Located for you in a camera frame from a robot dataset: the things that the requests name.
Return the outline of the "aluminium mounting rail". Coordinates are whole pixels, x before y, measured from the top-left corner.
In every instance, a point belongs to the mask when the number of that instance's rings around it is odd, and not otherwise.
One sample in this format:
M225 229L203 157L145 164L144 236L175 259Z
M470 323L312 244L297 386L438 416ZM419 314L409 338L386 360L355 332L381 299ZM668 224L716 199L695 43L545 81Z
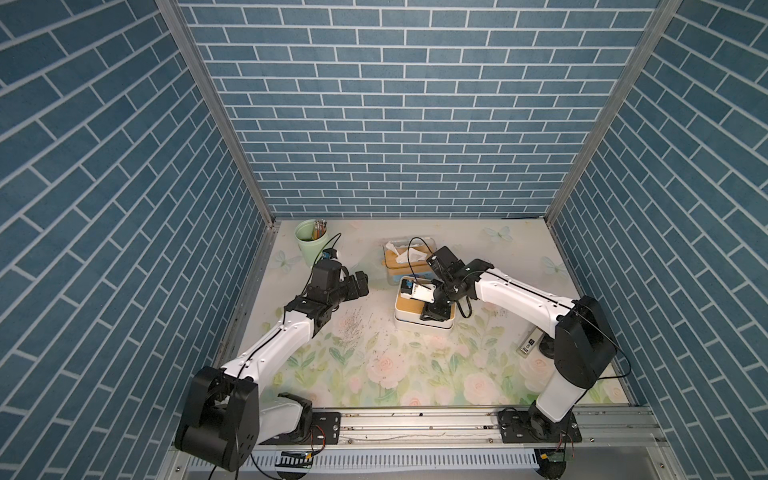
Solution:
M657 447L667 440L647 407L577 406L580 443L511 443L500 435L496 413L507 407L338 408L339 442L330 448Z

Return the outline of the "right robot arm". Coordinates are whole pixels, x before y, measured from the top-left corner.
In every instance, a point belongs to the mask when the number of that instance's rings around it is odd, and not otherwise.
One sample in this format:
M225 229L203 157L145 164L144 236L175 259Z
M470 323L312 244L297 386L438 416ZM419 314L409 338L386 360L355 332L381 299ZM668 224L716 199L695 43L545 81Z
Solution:
M464 263L442 247L426 259L434 280L403 280L400 295L422 301L421 318L445 322L462 300L480 300L528 321L551 340L555 372L543 392L518 415L522 436L537 442L576 437L573 407L600 379L620 351L599 302L548 293L475 259Z

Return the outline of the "green pencil cup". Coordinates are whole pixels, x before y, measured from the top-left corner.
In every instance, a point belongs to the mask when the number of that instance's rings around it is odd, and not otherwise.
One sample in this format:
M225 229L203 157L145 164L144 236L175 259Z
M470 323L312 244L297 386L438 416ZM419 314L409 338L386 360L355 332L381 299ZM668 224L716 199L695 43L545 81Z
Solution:
M327 225L326 234L319 240L312 240L314 220L304 220L300 222L294 230L294 236L297 241L299 250L308 267L312 267L314 265L314 263L317 261L318 255L321 253L326 243L330 239Z

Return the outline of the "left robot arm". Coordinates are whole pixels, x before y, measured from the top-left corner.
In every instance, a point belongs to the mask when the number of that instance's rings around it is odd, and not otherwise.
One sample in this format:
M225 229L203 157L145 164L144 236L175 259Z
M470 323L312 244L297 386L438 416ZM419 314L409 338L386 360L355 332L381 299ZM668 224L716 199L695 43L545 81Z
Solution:
M303 292L254 345L220 367L192 378L174 447L225 471L237 471L253 448L274 437L299 443L310 437L312 401L282 393L262 401L264 389L289 358L325 326L340 304L369 294L368 275L349 273L336 259L312 268Z

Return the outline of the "bundle of coloured pencils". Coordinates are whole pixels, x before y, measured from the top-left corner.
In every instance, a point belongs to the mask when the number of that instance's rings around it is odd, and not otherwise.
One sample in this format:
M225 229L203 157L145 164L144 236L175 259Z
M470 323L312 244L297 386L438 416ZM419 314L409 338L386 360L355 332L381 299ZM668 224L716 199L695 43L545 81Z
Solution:
M318 219L313 221L312 240L321 239L327 232L327 221Z

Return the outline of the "black round knob object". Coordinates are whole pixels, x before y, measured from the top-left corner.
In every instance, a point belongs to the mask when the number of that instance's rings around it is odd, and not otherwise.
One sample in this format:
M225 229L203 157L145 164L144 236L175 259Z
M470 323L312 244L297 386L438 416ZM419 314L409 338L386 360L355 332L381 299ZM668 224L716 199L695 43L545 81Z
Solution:
M538 349L539 349L540 353L544 357L553 360L554 357L555 357L555 340L554 340L554 338L549 336L549 335L547 335L547 334L544 334L541 337L541 340L539 341Z

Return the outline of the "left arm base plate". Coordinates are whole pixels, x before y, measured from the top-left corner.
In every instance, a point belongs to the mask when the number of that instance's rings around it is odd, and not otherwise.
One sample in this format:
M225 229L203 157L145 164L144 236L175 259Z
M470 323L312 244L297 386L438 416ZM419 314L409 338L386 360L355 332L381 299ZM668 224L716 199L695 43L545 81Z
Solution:
M270 445L337 445L342 415L338 411L314 411L310 421L301 421L294 432L280 434L268 441Z

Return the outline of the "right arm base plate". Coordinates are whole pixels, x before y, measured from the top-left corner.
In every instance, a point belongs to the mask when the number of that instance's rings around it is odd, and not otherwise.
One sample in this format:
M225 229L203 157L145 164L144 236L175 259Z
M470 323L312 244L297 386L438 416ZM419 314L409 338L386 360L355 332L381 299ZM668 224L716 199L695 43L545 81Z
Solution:
M514 407L496 413L500 435L505 444L511 443L580 443L582 435L573 411L553 422L534 405L528 411Z

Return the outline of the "white box with bamboo lid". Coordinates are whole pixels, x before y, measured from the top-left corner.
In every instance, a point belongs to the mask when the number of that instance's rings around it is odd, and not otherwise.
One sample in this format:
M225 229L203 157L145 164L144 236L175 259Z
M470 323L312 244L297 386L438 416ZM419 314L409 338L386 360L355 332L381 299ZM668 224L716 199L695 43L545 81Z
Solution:
M395 319L412 326L450 330L456 317L455 303L439 280L404 276L395 301Z

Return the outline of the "white plastic box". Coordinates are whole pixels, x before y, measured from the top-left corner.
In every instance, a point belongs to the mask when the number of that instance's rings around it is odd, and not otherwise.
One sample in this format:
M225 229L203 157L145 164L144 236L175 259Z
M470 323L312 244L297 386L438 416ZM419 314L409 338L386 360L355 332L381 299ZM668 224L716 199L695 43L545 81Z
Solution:
M410 331L424 331L433 334L449 333L456 319L456 307L452 306L450 317L444 321L422 320L421 314L426 303L397 297L394 306L394 324Z

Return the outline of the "small grey remote device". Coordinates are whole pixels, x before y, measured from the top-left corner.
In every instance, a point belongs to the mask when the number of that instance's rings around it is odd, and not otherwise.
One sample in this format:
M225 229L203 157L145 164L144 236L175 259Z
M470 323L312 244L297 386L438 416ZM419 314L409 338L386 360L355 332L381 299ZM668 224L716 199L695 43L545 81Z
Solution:
M533 328L530 330L523 336L522 341L520 342L517 349L518 354L523 358L528 357L530 353L536 348L542 336L543 332L540 329Z

